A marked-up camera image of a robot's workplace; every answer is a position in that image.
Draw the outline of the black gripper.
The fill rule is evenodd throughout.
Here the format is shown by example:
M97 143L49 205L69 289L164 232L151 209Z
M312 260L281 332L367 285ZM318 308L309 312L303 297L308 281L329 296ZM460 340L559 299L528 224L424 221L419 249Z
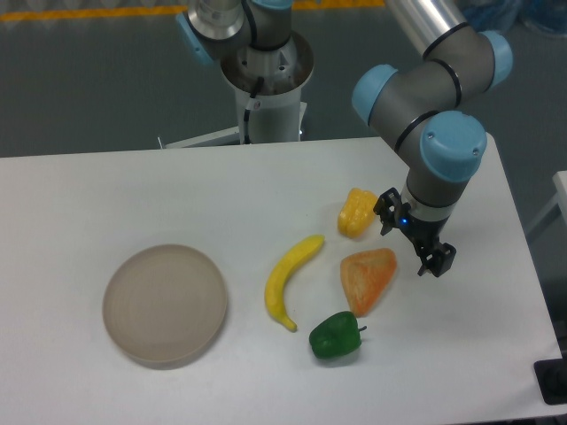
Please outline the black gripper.
M413 244L422 265L417 274L430 273L440 277L453 265L456 249L449 243L441 243L439 235L448 217L435 220L422 220L414 215L409 205L403 205L400 213L400 193L395 188L382 193L374 206L374 213L381 222L381 235L399 228Z

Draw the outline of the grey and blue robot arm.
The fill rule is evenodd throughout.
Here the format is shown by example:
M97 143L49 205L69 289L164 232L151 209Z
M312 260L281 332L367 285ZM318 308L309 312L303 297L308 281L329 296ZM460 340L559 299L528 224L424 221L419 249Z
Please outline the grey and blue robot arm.
M191 1L176 18L195 57L220 63L243 144L299 139L300 96L314 57L291 28L291 8L289 1ZM502 35L476 31L450 1L390 1L387 8L423 61L406 73L371 68L352 105L408 166L403 189L387 190L375 204L382 230L398 229L422 271L440 276L456 254L440 232L487 145L483 126L459 106L504 81L513 54Z

